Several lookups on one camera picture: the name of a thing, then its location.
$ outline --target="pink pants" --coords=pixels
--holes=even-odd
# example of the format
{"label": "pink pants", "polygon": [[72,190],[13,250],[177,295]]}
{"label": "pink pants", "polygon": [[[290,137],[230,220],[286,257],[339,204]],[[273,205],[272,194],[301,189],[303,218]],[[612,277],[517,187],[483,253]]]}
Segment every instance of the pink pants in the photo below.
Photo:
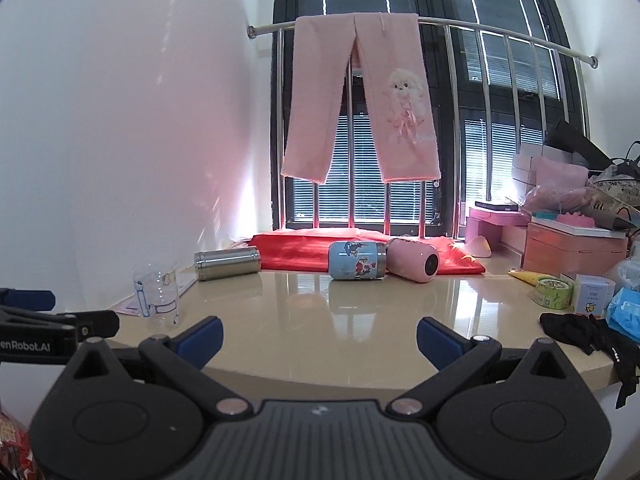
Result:
{"label": "pink pants", "polygon": [[291,117],[282,174],[323,184],[334,153],[354,43],[384,182],[440,178],[416,14],[366,12],[296,20]]}

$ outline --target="window frame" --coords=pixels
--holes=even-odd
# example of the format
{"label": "window frame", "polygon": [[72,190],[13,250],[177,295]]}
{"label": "window frame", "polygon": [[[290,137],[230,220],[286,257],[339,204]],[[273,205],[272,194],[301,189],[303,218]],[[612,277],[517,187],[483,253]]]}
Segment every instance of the window frame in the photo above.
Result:
{"label": "window frame", "polygon": [[[568,38],[562,18],[558,11],[555,0],[536,0],[540,13],[543,17],[543,25],[546,28],[549,41],[569,47]],[[420,16],[433,16],[439,18],[458,19],[454,11],[453,0],[415,0],[416,10]],[[292,22],[298,15],[298,0],[274,0],[273,23]],[[293,31],[284,32],[284,88],[283,88],[283,117],[286,144],[287,131],[289,128],[290,102],[291,102],[291,77],[293,58]],[[452,89],[449,79],[449,65],[447,61],[447,49],[444,39],[444,30],[441,27],[421,26],[420,38],[422,41],[422,51],[427,72],[430,74],[429,86],[430,97],[434,107],[439,108],[439,124],[436,130],[439,131],[438,147],[440,150],[440,168],[443,178],[440,181],[441,202],[440,202],[440,224],[426,225],[425,234],[427,236],[450,235],[452,233],[452,212],[454,197],[454,147],[453,139],[448,132],[450,124],[453,124],[453,99]],[[460,45],[460,36],[453,34],[456,71],[458,74],[458,101],[460,108],[484,111],[484,94],[482,93],[482,83],[469,81],[466,79],[466,59]],[[271,77],[271,193],[272,193],[272,216],[273,225],[279,223],[278,211],[278,181],[280,175],[276,168],[278,160],[277,133],[276,133],[276,41],[273,39],[272,49],[272,77]],[[576,127],[582,127],[580,94],[578,91],[578,80],[572,60],[565,56],[560,56],[562,76],[566,89],[567,108],[570,123]],[[540,100],[537,93],[518,90],[518,103],[520,107],[521,123],[527,121],[540,122]],[[559,119],[564,118],[564,110],[560,99],[553,99],[545,96],[546,118],[548,124],[554,124]],[[513,95],[511,88],[498,85],[490,85],[490,100],[492,112],[505,115],[513,115]],[[458,135],[463,146],[464,124],[461,121],[461,131]],[[465,153],[462,153],[460,160],[461,177],[464,177]],[[310,228],[310,222],[295,221],[293,212],[293,182],[292,178],[285,179],[285,208],[287,211],[287,228]],[[345,227],[344,222],[321,222],[323,227]],[[383,225],[364,224],[356,222],[356,227],[382,231]],[[418,233],[417,224],[393,224],[392,234],[414,234]]]}

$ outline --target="metal screw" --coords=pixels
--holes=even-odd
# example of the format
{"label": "metal screw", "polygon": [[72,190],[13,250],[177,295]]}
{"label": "metal screw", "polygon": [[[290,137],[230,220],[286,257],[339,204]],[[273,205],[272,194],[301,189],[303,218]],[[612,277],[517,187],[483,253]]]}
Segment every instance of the metal screw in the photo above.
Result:
{"label": "metal screw", "polygon": [[391,403],[391,409],[399,415],[415,415],[422,409],[422,403],[418,399],[402,397]]}
{"label": "metal screw", "polygon": [[249,409],[249,403],[238,397],[229,397],[228,399],[219,400],[216,409],[224,415],[241,415]]}

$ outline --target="black cloth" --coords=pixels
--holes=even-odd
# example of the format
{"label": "black cloth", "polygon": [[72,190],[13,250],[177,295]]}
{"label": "black cloth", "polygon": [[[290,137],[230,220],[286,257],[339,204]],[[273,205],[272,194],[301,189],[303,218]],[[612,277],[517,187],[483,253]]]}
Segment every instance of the black cloth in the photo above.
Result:
{"label": "black cloth", "polygon": [[640,381],[636,374],[636,367],[640,367],[640,348],[626,335],[609,328],[604,319],[545,313],[540,315],[540,325],[545,334],[556,341],[577,346],[587,355],[602,350],[611,358],[622,383],[616,409],[624,406],[626,398],[636,392]]}

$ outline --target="blue wipes packet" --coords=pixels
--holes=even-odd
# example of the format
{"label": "blue wipes packet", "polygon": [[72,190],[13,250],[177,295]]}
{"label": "blue wipes packet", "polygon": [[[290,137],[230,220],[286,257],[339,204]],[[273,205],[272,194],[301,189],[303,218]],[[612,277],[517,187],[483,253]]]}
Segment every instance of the blue wipes packet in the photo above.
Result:
{"label": "blue wipes packet", "polygon": [[640,343],[640,292],[621,288],[609,303],[607,324]]}

